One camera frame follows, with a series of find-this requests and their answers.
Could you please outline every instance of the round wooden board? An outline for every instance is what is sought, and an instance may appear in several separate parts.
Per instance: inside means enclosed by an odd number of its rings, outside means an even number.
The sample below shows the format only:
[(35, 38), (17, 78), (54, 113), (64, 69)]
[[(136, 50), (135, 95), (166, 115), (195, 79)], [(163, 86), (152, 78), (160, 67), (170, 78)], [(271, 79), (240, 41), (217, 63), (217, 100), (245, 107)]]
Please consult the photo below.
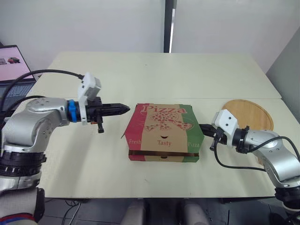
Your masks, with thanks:
[(274, 124), (271, 116), (261, 106), (243, 99), (227, 102), (222, 109), (227, 109), (238, 120), (239, 127), (247, 125), (254, 130), (273, 130)]

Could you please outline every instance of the cardboard box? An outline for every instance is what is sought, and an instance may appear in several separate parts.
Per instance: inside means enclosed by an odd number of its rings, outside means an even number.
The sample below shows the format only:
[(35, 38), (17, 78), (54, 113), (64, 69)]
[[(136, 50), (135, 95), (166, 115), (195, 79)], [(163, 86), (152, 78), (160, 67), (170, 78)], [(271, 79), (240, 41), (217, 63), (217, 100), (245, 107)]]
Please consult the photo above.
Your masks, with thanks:
[(204, 139), (190, 105), (137, 104), (125, 131), (129, 159), (196, 162)]

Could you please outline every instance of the silver robotic arm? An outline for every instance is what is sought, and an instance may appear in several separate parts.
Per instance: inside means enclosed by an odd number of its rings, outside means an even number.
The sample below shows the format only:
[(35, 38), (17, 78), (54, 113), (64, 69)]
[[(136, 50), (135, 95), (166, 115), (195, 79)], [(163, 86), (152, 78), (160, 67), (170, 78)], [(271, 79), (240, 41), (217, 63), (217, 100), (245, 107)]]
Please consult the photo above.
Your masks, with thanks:
[(2, 130), (0, 160), (5, 176), (0, 175), (0, 193), (39, 184), (39, 170), (46, 161), (43, 153), (54, 129), (69, 125), (67, 111), (65, 99), (45, 97), (30, 101), (24, 111), (7, 121)]
[(100, 81), (87, 73), (78, 88), (78, 102), (38, 98), (7, 120), (2, 129), (0, 151), (0, 223), (12, 214), (16, 217), (27, 213), (36, 222), (42, 217), (45, 194), (36, 186), (42, 163), (46, 161), (44, 151), (55, 128), (70, 122), (83, 125), (90, 122), (97, 124), (98, 132), (103, 133), (103, 116), (129, 111), (128, 106), (120, 103), (102, 104), (97, 97), (100, 88)]
[[(211, 150), (216, 151), (217, 143), (222, 143), (236, 147), (239, 153), (252, 152), (262, 162), (276, 187), (275, 197), (290, 212), (300, 210), (300, 156), (289, 138), (280, 137), (269, 130), (251, 130), (249, 127), (240, 129), (237, 119), (228, 110), (217, 112), (212, 125), (213, 127), (200, 125), (205, 135), (214, 137)], [(297, 157), (283, 145), (282, 139), (287, 139), (292, 144)]]

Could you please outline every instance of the white wall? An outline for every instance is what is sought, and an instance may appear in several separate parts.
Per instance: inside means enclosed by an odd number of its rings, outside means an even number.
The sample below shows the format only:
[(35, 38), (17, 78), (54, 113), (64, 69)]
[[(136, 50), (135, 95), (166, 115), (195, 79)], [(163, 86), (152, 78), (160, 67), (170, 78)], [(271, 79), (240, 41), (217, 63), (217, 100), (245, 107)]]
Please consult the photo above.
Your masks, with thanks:
[(172, 52), (250, 53), (266, 73), (299, 26), (299, 0), (178, 0)]
[(1, 0), (0, 41), (18, 45), (31, 70), (61, 51), (159, 53), (164, 16), (164, 0)]

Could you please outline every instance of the white table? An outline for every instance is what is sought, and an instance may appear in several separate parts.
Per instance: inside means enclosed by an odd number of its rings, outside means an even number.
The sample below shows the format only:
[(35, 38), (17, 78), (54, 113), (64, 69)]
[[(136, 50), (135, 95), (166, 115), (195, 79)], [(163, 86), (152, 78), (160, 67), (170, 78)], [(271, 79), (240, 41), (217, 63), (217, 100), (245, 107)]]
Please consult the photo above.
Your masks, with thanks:
[[(269, 112), (275, 132), (290, 137), (300, 147), (299, 123), (279, 99), (280, 95), (267, 77), (245, 55), (63, 52), (50, 68), (92, 72), (102, 81), (100, 96), (106, 103), (120, 102), (131, 109), (134, 109), (136, 103), (190, 104), (199, 123), (211, 123), (215, 112), (227, 101), (246, 98)], [(158, 75), (166, 84), (165, 88), (162, 83), (154, 85)], [(166, 82), (166, 77), (182, 80)], [(61, 79), (61, 84), (55, 85), (55, 79)], [(76, 100), (79, 82), (67, 75), (43, 75), (31, 93)], [(209, 150), (212, 143), (209, 137), (204, 139), (200, 149), (201, 159), (197, 163), (129, 161), (126, 139), (120, 137), (132, 113), (133, 110), (121, 116), (105, 117), (104, 134), (97, 133), (96, 125), (82, 126), (81, 123), (57, 128), (46, 151), (47, 162), (42, 166), (43, 175), (39, 186), (45, 189), (46, 196), (116, 198), (274, 195), (274, 187), (266, 173), (227, 169), (217, 164), (213, 152)], [(239, 154), (235, 149), (221, 144), (218, 145), (218, 154), (227, 165), (259, 166), (254, 155)]]

